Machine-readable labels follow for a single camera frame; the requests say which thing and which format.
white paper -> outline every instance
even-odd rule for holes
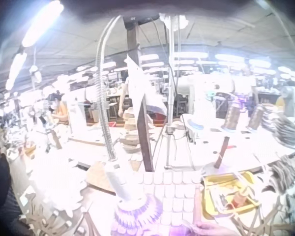
[[[129,73],[129,93],[133,104],[133,111],[136,122],[138,122],[138,115],[141,107],[143,96],[146,96],[147,110],[167,114],[167,108],[160,96],[157,96],[155,90],[149,82],[150,75],[143,73],[143,70],[127,55],[126,63]]]

sleeve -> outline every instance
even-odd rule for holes
[[[126,78],[124,84],[125,84],[125,85],[129,85],[129,77]]]

thread spool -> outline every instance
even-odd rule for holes
[[[240,116],[240,104],[237,101],[235,101],[228,108],[225,122],[221,128],[226,131],[235,131],[238,124],[239,116]]]
[[[243,190],[239,190],[238,192],[235,193],[235,196],[232,200],[232,204],[235,208],[244,206],[244,203],[248,196],[247,190],[248,190],[247,187],[245,187]]]
[[[257,131],[259,125],[261,124],[262,118],[264,115],[264,109],[262,105],[258,105],[251,118],[250,121],[248,123],[247,129],[249,129],[250,131]]]

wooden stick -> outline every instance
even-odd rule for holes
[[[202,195],[199,186],[196,187],[195,199],[194,199],[194,209],[193,209],[193,224],[201,222],[202,219]]]

fluorescent light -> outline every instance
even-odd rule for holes
[[[271,63],[266,60],[258,60],[258,59],[250,59],[249,64],[262,67],[262,68],[270,68]]]
[[[256,79],[257,80],[263,80],[263,79],[265,79],[266,77],[265,76],[256,76]]]
[[[179,65],[190,65],[194,64],[194,60],[174,60],[174,64],[179,64]]]
[[[218,60],[232,61],[232,62],[245,62],[245,58],[229,54],[216,54],[215,58]]]
[[[291,78],[291,76],[289,74],[281,74],[281,77],[283,79],[290,79]]]
[[[242,68],[244,68],[246,66],[245,63],[236,63],[236,62],[228,62],[228,61],[219,61],[218,64],[229,66],[229,67],[235,67],[239,70],[241,70]]]
[[[151,68],[151,69],[145,70],[144,73],[154,73],[157,71],[168,71],[168,68]]]
[[[275,70],[266,70],[266,72],[265,72],[266,74],[268,74],[268,75],[275,75],[276,74],[276,71]]]
[[[208,53],[200,53],[200,52],[175,52],[175,58],[207,58]]]
[[[10,93],[9,92],[7,92],[7,93],[4,94],[4,98],[5,99],[8,99],[9,97],[10,97]]]
[[[113,67],[113,66],[116,66],[116,62],[114,62],[114,61],[107,62],[107,63],[103,64],[103,69],[107,69],[107,68],[110,68],[110,67]]]
[[[291,72],[290,72],[290,75],[292,75],[292,76],[295,77],[295,71],[291,71]]]
[[[279,71],[282,71],[282,72],[284,72],[284,73],[287,73],[287,74],[289,74],[289,73],[291,72],[291,69],[289,69],[289,68],[287,68],[287,67],[285,67],[285,66],[280,66],[280,67],[278,67],[278,70],[279,70]]]
[[[155,60],[155,59],[159,59],[158,54],[149,54],[149,55],[143,55],[140,56],[141,60]]]
[[[23,47],[30,47],[34,45],[58,18],[62,11],[63,5],[58,0],[52,1],[44,6],[36,15],[32,25],[27,31],[22,41]]]
[[[163,66],[163,65],[164,65],[164,62],[159,61],[159,62],[143,64],[142,67],[154,67],[154,66]]]
[[[26,53],[18,53],[17,55],[15,55],[10,68],[9,78],[5,85],[6,90],[11,90],[13,88],[15,79],[19,75],[20,70],[22,69],[22,66],[26,60],[26,57]]]
[[[79,67],[76,69],[76,71],[80,72],[80,71],[82,71],[82,70],[85,70],[86,68],[87,68],[87,66],[82,65],[82,66],[79,66]]]
[[[88,76],[83,76],[81,78],[78,78],[77,82],[84,82],[84,81],[87,81],[87,80],[89,80],[89,77]]]
[[[85,74],[85,71],[81,71],[69,76],[69,80],[77,80]]]
[[[102,72],[102,75],[108,75],[109,74],[109,71],[108,70],[104,70],[103,72]]]
[[[180,66],[180,67],[174,67],[174,70],[199,70],[197,67],[194,66]]]
[[[196,62],[197,64],[200,64],[200,65],[213,65],[213,64],[217,64],[216,61],[208,61],[208,60],[199,60]]]
[[[123,71],[123,70],[128,70],[128,67],[117,68],[114,70],[114,72]]]
[[[89,69],[90,71],[92,71],[92,72],[95,72],[95,71],[97,71],[97,66],[93,66],[91,69]]]
[[[64,82],[64,83],[67,83],[70,80],[70,77],[68,75],[59,75],[57,77],[57,80],[61,81],[61,82]]]

